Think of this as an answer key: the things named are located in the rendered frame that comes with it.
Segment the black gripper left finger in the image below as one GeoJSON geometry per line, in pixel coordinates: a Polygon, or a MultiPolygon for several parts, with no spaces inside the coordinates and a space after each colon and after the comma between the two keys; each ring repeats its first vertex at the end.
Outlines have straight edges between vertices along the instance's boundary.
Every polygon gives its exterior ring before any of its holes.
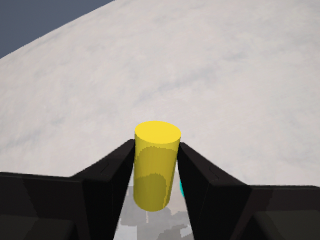
{"type": "Polygon", "coordinates": [[[0,214],[71,220],[80,240],[113,240],[134,157],[129,139],[70,177],[0,172],[0,214]]]}

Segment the yellow cylinder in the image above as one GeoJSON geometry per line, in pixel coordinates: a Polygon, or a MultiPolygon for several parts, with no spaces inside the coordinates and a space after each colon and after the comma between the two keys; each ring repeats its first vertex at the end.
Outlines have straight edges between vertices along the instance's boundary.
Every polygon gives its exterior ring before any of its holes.
{"type": "Polygon", "coordinates": [[[147,121],[135,128],[133,199],[149,212],[170,201],[181,131],[162,121],[147,121]]]}

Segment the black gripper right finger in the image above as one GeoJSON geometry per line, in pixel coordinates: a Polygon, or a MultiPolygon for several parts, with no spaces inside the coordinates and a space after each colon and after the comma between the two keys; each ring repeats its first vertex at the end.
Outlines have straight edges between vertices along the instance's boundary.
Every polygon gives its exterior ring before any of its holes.
{"type": "Polygon", "coordinates": [[[247,185],[184,142],[177,164],[194,240],[240,240],[258,211],[320,212],[320,187],[247,185]]]}

